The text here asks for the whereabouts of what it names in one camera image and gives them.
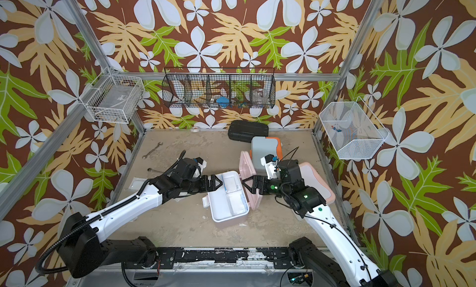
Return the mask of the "white gauze packet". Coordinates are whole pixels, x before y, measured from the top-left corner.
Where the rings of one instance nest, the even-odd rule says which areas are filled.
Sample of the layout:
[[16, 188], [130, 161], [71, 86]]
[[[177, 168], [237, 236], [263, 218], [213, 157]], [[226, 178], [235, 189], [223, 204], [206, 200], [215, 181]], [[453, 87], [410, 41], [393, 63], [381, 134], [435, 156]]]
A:
[[223, 176], [223, 184], [227, 194], [238, 192], [240, 190], [240, 179], [234, 174]]
[[247, 202], [241, 192], [233, 192], [227, 195], [231, 213], [233, 216], [241, 215], [248, 211]]
[[131, 191], [139, 191], [140, 188], [142, 187], [143, 183], [146, 181], [146, 179], [144, 178], [138, 178], [138, 177], [134, 177], [130, 186], [129, 186], [129, 190]]

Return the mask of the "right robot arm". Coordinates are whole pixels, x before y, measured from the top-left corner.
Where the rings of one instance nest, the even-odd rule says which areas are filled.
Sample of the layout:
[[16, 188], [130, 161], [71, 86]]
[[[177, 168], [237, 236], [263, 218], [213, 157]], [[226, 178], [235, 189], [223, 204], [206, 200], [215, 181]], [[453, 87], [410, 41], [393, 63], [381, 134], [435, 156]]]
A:
[[283, 199], [284, 206], [304, 219], [332, 254], [328, 257], [302, 237], [288, 247], [294, 266], [320, 273], [332, 287], [397, 286], [395, 275], [367, 257], [337, 221], [329, 207], [335, 194], [310, 163], [262, 161], [265, 175], [258, 175], [253, 166], [240, 167], [243, 186], [250, 194]]

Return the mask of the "pink medicine chest box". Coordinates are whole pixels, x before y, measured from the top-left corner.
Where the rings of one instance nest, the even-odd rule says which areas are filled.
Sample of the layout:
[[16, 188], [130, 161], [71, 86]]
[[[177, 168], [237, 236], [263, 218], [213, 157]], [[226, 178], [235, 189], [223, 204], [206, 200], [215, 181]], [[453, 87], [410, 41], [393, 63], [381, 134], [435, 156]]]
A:
[[214, 192], [207, 193], [202, 202], [204, 208], [210, 209], [211, 218], [218, 228], [243, 223], [250, 210], [259, 207], [262, 196], [258, 192], [253, 194], [247, 189], [252, 185], [252, 181], [246, 182], [246, 186], [242, 184], [243, 179], [256, 174], [250, 153], [243, 151], [240, 153], [238, 172], [229, 171], [217, 175], [223, 185]]

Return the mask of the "grey box orange handle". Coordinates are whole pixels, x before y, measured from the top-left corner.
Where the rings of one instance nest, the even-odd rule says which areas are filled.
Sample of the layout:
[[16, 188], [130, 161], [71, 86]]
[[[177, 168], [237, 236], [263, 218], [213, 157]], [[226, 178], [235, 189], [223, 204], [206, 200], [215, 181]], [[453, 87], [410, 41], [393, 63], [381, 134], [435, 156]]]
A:
[[280, 139], [277, 137], [254, 137], [251, 142], [250, 156], [258, 175], [266, 174], [261, 159], [269, 154], [273, 154], [279, 159], [283, 158]]

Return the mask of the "white and salmon first aid box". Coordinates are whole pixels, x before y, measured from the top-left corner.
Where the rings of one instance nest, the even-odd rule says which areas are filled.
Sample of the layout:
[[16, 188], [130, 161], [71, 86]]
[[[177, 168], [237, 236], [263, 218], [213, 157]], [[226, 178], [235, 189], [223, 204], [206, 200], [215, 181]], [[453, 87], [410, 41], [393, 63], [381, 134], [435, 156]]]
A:
[[310, 163], [299, 164], [299, 170], [303, 183], [292, 193], [292, 197], [300, 205], [300, 208], [294, 212], [294, 216], [298, 220], [304, 219], [301, 215], [328, 220], [324, 212], [330, 211], [330, 205], [336, 199], [334, 192]]

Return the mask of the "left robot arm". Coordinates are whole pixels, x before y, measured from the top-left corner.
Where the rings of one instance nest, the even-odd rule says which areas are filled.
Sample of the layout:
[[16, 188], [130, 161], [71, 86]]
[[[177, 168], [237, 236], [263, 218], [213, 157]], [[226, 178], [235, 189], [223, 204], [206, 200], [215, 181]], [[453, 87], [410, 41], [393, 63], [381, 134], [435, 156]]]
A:
[[216, 175], [204, 175], [202, 158], [186, 158], [182, 153], [163, 174], [143, 182], [139, 190], [106, 209], [83, 216], [71, 215], [57, 242], [39, 258], [35, 270], [40, 275], [68, 271], [82, 278], [95, 269], [115, 263], [152, 267], [157, 248], [147, 237], [111, 240], [122, 226], [169, 200], [214, 192], [223, 185]]

